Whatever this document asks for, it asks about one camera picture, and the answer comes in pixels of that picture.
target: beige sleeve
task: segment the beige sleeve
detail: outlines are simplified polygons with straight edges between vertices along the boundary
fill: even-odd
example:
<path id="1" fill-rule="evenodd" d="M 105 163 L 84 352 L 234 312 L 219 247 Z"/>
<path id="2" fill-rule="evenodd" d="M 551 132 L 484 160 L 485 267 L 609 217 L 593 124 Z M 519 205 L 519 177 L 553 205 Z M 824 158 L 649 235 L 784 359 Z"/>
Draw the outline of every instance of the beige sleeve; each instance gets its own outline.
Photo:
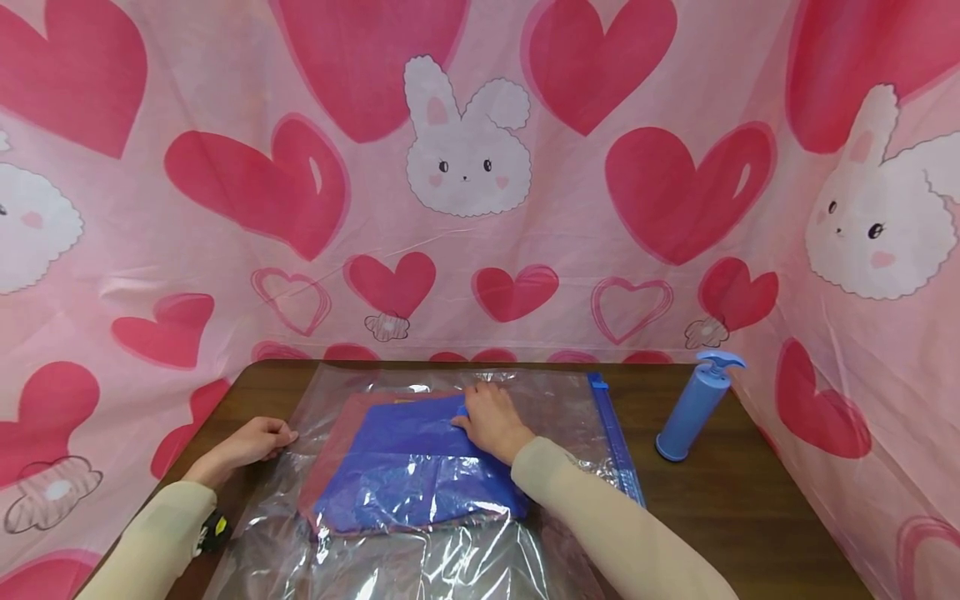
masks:
<path id="1" fill-rule="evenodd" d="M 728 600 L 730 584 L 626 494 L 575 466 L 558 445 L 536 438 L 513 466 L 514 482 L 573 532 L 626 600 Z"/>
<path id="2" fill-rule="evenodd" d="M 179 481 L 154 496 L 131 522 L 77 600 L 162 600 L 193 560 L 217 494 Z"/>

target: clear plastic bag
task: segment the clear plastic bag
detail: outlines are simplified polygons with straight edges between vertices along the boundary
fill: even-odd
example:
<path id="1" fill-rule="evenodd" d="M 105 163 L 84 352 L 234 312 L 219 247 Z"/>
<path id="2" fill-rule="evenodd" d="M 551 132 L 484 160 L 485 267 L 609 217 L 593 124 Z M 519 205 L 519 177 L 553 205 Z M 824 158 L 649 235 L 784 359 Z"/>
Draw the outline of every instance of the clear plastic bag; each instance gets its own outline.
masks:
<path id="1" fill-rule="evenodd" d="M 603 598 L 579 544 L 531 507 L 493 510 L 389 535 L 338 535 L 304 493 L 353 395 L 453 396 L 494 381 L 521 417 L 642 504 L 636 472 L 598 375 L 554 371 L 348 371 L 320 366 L 290 419 L 300 438 L 279 459 L 236 524 L 205 600 Z"/>

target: bunny ear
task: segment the bunny ear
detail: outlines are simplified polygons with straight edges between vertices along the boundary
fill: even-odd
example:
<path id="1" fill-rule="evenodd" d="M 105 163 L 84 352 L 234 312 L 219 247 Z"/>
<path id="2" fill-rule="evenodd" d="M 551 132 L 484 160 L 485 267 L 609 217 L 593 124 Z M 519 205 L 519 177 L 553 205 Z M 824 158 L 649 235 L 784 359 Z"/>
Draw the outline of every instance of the bunny ear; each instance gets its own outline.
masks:
<path id="1" fill-rule="evenodd" d="M 423 132 L 460 120 L 450 79 L 431 57 L 410 59 L 403 70 L 403 82 L 414 130 Z"/>
<path id="2" fill-rule="evenodd" d="M 930 191 L 960 204 L 960 132 L 934 137 L 908 148 L 887 163 L 909 172 L 922 172 Z"/>
<path id="3" fill-rule="evenodd" d="M 519 85 L 505 79 L 486 82 L 473 94 L 464 119 L 489 117 L 497 127 L 517 130 L 530 116 L 530 97 Z"/>
<path id="4" fill-rule="evenodd" d="M 877 85 L 867 92 L 847 138 L 843 161 L 868 165 L 883 162 L 900 115 L 897 101 L 892 85 Z"/>

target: brown table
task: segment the brown table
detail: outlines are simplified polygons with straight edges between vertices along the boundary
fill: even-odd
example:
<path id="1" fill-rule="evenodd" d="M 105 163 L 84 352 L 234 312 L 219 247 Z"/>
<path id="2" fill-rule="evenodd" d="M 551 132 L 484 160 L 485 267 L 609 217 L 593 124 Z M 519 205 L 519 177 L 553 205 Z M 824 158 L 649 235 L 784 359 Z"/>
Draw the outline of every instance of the brown table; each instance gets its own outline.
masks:
<path id="1" fill-rule="evenodd" d="M 247 368 L 161 486 L 178 480 L 194 460 L 250 418 L 288 418 L 317 364 L 266 361 Z M 424 367 L 413 363 L 337 366 Z M 462 367 L 430 365 L 431 369 Z M 689 378 L 690 366 L 571 365 L 563 369 L 604 374 L 650 512 L 710 561 L 741 600 L 871 598 L 733 395 L 721 402 L 690 457 L 674 465 L 657 454 L 653 443 Z M 228 518 L 240 517 L 266 468 L 269 465 L 247 468 L 220 491 L 220 506 Z M 201 598 L 220 558 L 209 555 L 195 560 L 168 598 Z"/>

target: pink backdrop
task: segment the pink backdrop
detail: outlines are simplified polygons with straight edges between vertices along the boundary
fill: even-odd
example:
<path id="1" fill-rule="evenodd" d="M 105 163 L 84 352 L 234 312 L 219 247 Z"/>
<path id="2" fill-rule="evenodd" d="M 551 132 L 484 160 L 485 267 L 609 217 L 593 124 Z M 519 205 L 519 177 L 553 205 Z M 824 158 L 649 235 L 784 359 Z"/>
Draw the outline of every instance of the pink backdrop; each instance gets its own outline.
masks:
<path id="1" fill-rule="evenodd" d="M 0 596 L 252 361 L 716 347 L 877 597 L 960 588 L 960 4 L 400 4 L 0 0 Z"/>

